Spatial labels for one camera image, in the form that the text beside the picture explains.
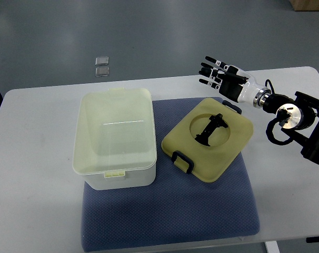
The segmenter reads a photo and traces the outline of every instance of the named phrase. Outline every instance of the small square object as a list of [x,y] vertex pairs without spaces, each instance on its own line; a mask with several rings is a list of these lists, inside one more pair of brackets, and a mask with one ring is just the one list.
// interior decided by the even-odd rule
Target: small square object
[[108,61],[109,61],[108,56],[100,56],[96,58],[95,65],[96,66],[108,65]]
[[95,76],[107,76],[109,75],[109,67],[97,67]]

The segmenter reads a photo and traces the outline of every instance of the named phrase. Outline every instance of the black cable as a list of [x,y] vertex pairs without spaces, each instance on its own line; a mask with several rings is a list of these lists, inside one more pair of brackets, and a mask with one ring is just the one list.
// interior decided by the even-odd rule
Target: black cable
[[267,85],[270,85],[270,87],[271,87],[271,92],[272,92],[272,94],[274,94],[275,92],[274,92],[274,88],[273,88],[273,85],[272,85],[272,82],[271,82],[271,80],[270,79],[267,79],[266,80],[266,82],[265,82],[265,87],[267,87]]
[[288,140],[285,140],[285,141],[279,141],[277,140],[275,137],[274,137],[274,134],[273,134],[273,128],[274,126],[283,121],[283,120],[286,120],[289,118],[289,114],[287,113],[286,110],[280,110],[278,111],[277,115],[276,115],[276,118],[271,120],[268,125],[267,125],[267,129],[266,129],[266,135],[267,135],[267,138],[268,140],[273,143],[273,144],[277,144],[277,145],[280,145],[280,146],[283,146],[283,145],[287,145],[287,144],[290,144],[292,141],[293,141],[293,138],[289,138]]

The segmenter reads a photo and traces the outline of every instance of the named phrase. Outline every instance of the gray floor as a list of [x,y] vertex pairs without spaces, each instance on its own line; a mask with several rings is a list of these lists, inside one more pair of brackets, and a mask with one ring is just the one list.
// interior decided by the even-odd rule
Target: gray floor
[[[3,95],[194,75],[206,55],[244,70],[312,66],[319,72],[319,12],[295,12],[288,0],[0,0]],[[109,76],[95,77],[97,56],[109,56]],[[319,243],[305,239],[278,243],[281,253],[319,252]],[[266,250],[254,244],[188,252]]]

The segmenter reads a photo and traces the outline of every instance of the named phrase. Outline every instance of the cardboard box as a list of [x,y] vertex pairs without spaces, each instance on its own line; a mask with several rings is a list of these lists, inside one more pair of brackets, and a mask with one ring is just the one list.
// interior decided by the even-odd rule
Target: cardboard box
[[290,0],[295,11],[319,11],[319,0]]

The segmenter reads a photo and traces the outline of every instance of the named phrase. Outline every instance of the yellow lid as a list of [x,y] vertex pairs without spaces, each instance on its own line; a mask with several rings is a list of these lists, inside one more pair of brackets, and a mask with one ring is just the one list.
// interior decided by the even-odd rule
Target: yellow lid
[[[212,120],[218,125],[209,132]],[[192,174],[200,180],[214,182],[230,166],[252,134],[250,120],[216,100],[206,98],[168,133],[161,146],[168,156],[174,154],[172,160],[181,170],[189,173],[192,169]]]

